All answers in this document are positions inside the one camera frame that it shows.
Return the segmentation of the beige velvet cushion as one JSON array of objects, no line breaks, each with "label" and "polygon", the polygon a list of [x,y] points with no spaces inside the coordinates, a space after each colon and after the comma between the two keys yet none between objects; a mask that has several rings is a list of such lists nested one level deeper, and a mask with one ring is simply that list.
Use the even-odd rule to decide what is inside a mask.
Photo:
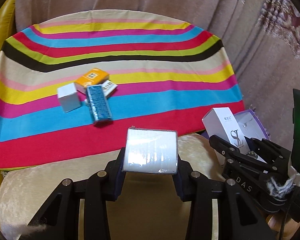
[{"label": "beige velvet cushion", "polygon": [[[210,179],[222,168],[207,139],[198,134],[178,139],[179,155]],[[105,168],[118,152],[10,171],[0,185],[0,228],[17,239],[43,202],[65,178],[79,181]],[[127,173],[121,195],[107,203],[112,239],[184,239],[190,204],[177,196],[169,175]]]}]

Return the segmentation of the teal blue box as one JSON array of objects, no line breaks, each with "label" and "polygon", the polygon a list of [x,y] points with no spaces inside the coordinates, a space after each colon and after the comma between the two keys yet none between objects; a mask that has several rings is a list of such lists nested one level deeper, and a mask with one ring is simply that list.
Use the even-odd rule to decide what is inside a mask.
[{"label": "teal blue box", "polygon": [[88,86],[86,96],[94,123],[111,120],[108,100],[101,85]]}]

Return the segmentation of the white flat printed box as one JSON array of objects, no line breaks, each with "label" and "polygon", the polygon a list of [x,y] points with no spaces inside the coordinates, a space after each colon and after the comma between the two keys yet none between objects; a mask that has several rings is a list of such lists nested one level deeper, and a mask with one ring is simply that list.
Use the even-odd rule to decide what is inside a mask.
[{"label": "white flat printed box", "polygon": [[101,86],[105,97],[110,96],[110,94],[117,89],[117,84],[111,82],[110,80],[105,81]]}]

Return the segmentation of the colourful striped cloth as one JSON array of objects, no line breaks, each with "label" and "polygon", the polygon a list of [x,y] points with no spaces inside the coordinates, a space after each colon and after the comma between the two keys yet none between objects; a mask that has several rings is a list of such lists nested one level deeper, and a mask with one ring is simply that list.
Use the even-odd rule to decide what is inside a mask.
[{"label": "colourful striped cloth", "polygon": [[[64,113],[57,88],[98,68],[117,89],[110,122],[89,108]],[[222,41],[190,23],[128,10],[94,10],[34,24],[0,50],[0,169],[118,150],[129,127],[201,131],[213,107],[243,110]]]}]

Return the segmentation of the orange box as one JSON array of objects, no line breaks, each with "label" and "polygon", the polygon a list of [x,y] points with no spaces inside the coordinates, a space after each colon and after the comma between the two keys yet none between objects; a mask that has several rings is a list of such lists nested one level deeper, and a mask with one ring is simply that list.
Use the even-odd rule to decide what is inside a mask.
[{"label": "orange box", "polygon": [[109,79],[110,74],[104,70],[93,68],[89,72],[79,77],[75,82],[75,87],[78,92],[85,94],[88,86],[99,85]]}]

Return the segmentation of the white plastic-wrapped box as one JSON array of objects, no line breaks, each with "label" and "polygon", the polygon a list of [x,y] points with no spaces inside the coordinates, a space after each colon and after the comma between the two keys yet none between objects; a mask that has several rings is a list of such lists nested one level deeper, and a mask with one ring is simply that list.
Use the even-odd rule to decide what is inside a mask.
[{"label": "white plastic-wrapped box", "polygon": [[176,174],[176,131],[129,128],[122,170],[149,174]]}]

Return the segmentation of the small white cube box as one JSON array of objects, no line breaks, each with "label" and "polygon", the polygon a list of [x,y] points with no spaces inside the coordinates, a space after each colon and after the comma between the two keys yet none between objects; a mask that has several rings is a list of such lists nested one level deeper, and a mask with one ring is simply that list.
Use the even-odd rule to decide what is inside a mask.
[{"label": "small white cube box", "polygon": [[81,102],[74,83],[57,88],[57,99],[64,113],[81,107]]}]

